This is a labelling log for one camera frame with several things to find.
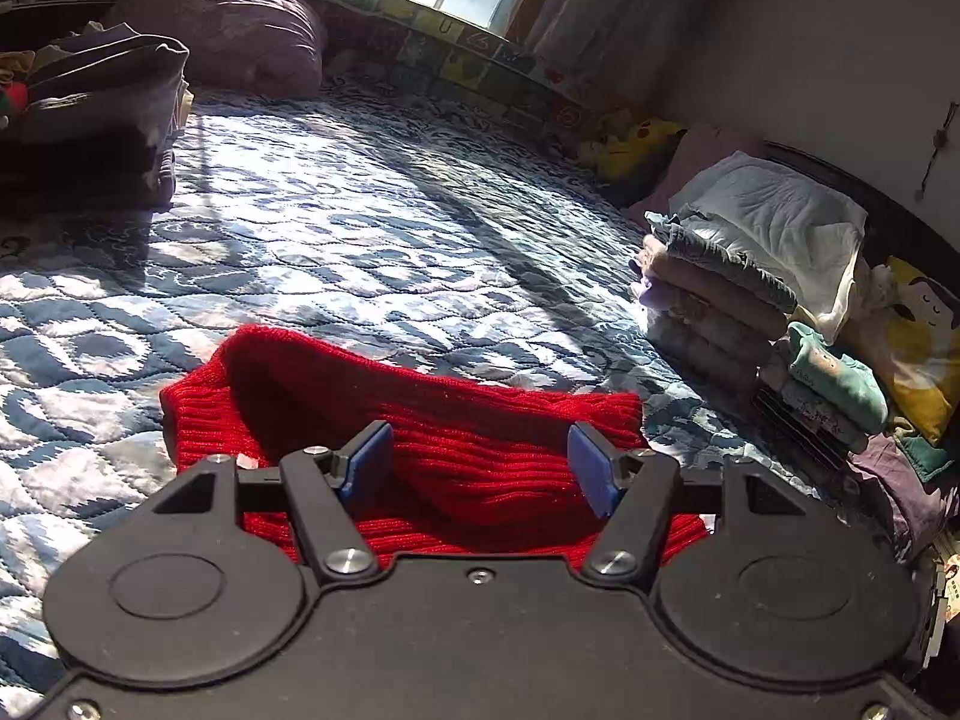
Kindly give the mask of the purple pillow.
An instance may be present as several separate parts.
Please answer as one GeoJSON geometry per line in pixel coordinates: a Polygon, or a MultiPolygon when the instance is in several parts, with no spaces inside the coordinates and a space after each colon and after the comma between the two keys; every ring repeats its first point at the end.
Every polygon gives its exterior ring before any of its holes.
{"type": "Polygon", "coordinates": [[[117,0],[104,21],[181,41],[195,85],[280,99],[320,93],[327,36],[301,0],[117,0]]]}

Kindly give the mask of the pink pillow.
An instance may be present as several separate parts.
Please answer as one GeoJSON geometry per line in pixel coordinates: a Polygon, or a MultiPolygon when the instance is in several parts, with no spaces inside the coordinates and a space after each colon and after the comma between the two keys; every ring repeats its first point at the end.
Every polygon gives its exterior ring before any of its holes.
{"type": "Polygon", "coordinates": [[[646,211],[667,213],[669,200],[675,193],[680,192],[700,172],[736,151],[763,158],[766,154],[766,142],[752,133],[743,133],[732,128],[709,124],[693,125],[680,140],[658,185],[646,199],[631,205],[626,216],[641,224],[646,211]]]}

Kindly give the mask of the white folded duvet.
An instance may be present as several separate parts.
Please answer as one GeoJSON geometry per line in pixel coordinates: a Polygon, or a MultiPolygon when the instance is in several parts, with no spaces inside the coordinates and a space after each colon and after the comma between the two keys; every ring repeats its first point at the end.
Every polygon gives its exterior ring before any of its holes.
{"type": "Polygon", "coordinates": [[[836,340],[853,307],[866,237],[867,211],[846,193],[737,151],[693,176],[669,210],[784,281],[802,318],[836,340]]]}

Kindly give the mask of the dark wooden headboard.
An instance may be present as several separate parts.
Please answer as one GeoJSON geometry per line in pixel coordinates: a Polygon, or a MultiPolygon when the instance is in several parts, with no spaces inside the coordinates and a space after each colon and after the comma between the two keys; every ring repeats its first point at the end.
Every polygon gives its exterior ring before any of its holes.
{"type": "Polygon", "coordinates": [[[957,250],[910,210],[859,177],[792,146],[766,142],[765,158],[848,195],[867,211],[862,255],[869,265],[896,257],[958,294],[957,250]]]}

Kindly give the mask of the yellow plush toy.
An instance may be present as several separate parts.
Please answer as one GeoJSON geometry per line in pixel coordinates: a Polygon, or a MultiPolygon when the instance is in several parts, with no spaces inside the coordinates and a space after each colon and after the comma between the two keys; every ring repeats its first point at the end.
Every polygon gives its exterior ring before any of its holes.
{"type": "Polygon", "coordinates": [[[654,158],[672,153],[686,128],[679,122],[646,117],[636,121],[630,109],[602,115],[576,148],[576,161],[601,182],[620,182],[654,158]]]}

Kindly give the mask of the colourful alphabet foam mat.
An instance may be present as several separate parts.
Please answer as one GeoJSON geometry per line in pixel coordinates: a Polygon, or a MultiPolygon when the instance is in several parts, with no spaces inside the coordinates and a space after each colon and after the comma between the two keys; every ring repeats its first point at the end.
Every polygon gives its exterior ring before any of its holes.
{"type": "Polygon", "coordinates": [[[409,0],[302,0],[327,34],[327,71],[389,96],[463,104],[523,135],[583,138],[597,114],[537,55],[409,0]]]}

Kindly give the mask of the yellow cartoon cushion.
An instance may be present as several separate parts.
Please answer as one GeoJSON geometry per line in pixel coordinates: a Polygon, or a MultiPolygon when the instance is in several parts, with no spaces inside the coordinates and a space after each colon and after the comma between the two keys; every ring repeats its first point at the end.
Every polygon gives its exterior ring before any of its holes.
{"type": "Polygon", "coordinates": [[[958,298],[898,257],[871,271],[867,296],[848,325],[851,346],[898,411],[939,445],[958,408],[958,298]]]}

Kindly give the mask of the grey folded clothes pile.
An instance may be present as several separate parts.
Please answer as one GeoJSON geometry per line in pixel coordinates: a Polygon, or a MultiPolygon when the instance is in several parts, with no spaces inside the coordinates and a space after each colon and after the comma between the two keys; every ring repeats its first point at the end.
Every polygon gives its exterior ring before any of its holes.
{"type": "Polygon", "coordinates": [[[158,208],[189,114],[181,41],[119,23],[2,55],[2,211],[158,208]]]}

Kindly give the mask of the blue white patterned quilt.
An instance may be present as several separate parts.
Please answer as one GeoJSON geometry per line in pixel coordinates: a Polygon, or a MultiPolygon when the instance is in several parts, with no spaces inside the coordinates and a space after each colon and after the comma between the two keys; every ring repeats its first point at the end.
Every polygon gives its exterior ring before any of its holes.
{"type": "Polygon", "coordinates": [[[2,707],[59,678],[53,569],[171,478],[161,388],[249,323],[440,376],[633,392],[683,465],[770,463],[631,299],[640,230],[569,167],[462,112],[353,85],[205,93],[160,211],[2,226],[2,707]]]}

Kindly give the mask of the green folded garment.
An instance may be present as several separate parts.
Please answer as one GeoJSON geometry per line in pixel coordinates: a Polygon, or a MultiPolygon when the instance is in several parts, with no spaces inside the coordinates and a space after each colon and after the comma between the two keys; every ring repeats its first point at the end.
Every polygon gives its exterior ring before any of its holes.
{"type": "Polygon", "coordinates": [[[802,322],[788,325],[788,371],[829,401],[867,434],[884,431],[889,405],[874,372],[848,355],[837,356],[822,335],[802,322]]]}

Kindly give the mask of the grey curtain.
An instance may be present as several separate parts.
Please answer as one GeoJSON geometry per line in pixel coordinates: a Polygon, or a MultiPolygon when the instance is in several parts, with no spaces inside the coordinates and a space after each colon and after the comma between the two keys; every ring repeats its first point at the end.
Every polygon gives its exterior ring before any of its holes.
{"type": "Polygon", "coordinates": [[[597,104],[607,94],[654,106],[711,0],[545,0],[532,54],[564,71],[597,104]]]}

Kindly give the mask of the stack of folded clothes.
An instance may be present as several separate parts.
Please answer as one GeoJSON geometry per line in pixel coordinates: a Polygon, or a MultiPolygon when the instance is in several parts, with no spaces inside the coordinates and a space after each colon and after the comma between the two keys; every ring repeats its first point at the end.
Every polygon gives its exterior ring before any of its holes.
{"type": "Polygon", "coordinates": [[[647,232],[630,266],[647,339],[718,387],[754,388],[797,309],[796,294],[750,255],[704,238],[677,216],[644,217],[647,232]]]}

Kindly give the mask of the hanging wall ornament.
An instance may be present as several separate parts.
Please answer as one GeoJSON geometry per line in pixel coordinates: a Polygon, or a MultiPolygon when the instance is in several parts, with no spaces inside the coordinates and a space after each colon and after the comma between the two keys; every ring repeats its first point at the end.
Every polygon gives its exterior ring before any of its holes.
{"type": "Polygon", "coordinates": [[[924,197],[926,197],[929,179],[931,178],[932,171],[934,171],[935,163],[939,160],[940,154],[944,153],[947,146],[949,146],[950,129],[952,128],[953,121],[955,121],[955,117],[957,117],[958,109],[960,109],[960,104],[958,104],[957,101],[950,101],[942,124],[940,124],[940,127],[934,132],[934,135],[932,135],[931,154],[924,166],[923,177],[921,177],[921,181],[919,181],[918,187],[916,187],[914,191],[914,201],[916,203],[922,202],[924,197]]]}

